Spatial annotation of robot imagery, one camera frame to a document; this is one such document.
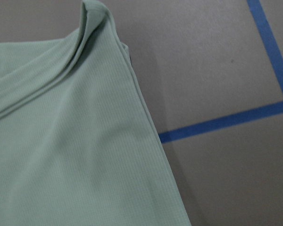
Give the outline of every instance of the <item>gray surface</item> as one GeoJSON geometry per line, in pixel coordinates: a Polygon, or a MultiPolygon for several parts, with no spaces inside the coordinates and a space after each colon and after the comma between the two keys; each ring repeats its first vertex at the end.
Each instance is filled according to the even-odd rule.
{"type": "MultiPolygon", "coordinates": [[[[102,0],[158,132],[283,101],[246,0],[102,0]]],[[[283,55],[283,0],[261,0],[283,55]]],[[[0,1],[0,42],[63,38],[80,0],[0,1]]],[[[283,114],[163,144],[193,226],[283,226],[283,114]]]]}

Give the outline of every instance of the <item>blue tape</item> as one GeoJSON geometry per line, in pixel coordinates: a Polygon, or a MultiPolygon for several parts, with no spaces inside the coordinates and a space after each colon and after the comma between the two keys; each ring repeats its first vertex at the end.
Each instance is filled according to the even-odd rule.
{"type": "Polygon", "coordinates": [[[259,0],[247,1],[283,92],[283,58],[259,0]]]}
{"type": "Polygon", "coordinates": [[[283,102],[160,133],[159,138],[161,143],[171,142],[281,113],[283,113],[283,102]]]}

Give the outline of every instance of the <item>light green garment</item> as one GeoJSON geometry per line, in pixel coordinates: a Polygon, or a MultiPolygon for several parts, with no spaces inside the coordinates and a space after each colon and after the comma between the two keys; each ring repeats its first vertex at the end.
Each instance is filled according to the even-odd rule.
{"type": "Polygon", "coordinates": [[[190,225],[105,5],[83,0],[65,38],[0,43],[0,226],[190,225]]]}

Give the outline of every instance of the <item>neckline trim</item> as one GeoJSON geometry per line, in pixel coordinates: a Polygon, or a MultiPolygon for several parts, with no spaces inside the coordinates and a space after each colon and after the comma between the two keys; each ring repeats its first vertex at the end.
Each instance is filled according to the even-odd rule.
{"type": "Polygon", "coordinates": [[[66,37],[42,41],[0,42],[0,47],[38,43],[49,45],[44,53],[0,78],[0,117],[65,78],[77,62],[89,36],[100,25],[107,12],[107,7],[97,0],[82,0],[80,25],[66,37]]]}

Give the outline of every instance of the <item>clothing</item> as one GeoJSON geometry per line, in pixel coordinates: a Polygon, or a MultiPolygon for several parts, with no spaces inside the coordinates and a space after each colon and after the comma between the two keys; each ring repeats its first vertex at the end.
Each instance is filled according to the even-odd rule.
{"type": "Polygon", "coordinates": [[[0,226],[190,226],[113,16],[0,43],[0,226]]]}

